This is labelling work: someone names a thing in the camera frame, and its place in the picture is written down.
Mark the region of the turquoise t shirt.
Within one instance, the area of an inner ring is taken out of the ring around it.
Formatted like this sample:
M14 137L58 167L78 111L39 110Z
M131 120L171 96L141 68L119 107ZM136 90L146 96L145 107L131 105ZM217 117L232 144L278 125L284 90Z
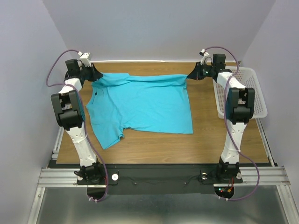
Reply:
M185 74L105 73L93 82L86 108L102 149L118 143L125 136L125 129L192 134L186 80Z

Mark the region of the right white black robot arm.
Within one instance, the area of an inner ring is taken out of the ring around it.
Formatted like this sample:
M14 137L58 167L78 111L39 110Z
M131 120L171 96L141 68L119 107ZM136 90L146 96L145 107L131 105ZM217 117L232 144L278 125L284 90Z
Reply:
M226 69L226 56L214 54L210 65L206 59L210 57L207 52L200 52L202 59L197 62L188 79L202 80L212 78L224 89L224 121L227 136L219 163L216 166L215 177L220 182L239 177L239 156L241 152L242 136L245 128L254 114L255 90L241 84Z

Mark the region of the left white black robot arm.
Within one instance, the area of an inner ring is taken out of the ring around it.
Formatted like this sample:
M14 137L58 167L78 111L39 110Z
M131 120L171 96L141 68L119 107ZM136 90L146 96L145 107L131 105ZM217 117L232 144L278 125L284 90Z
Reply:
M84 82L95 82L103 77L93 63L83 54L79 59L65 62L67 72L60 92L51 95L51 102L57 123L63 127L71 138L77 151L80 170L74 174L79 181L88 184L99 184L106 181L103 165L88 139L85 127L85 110L79 91Z

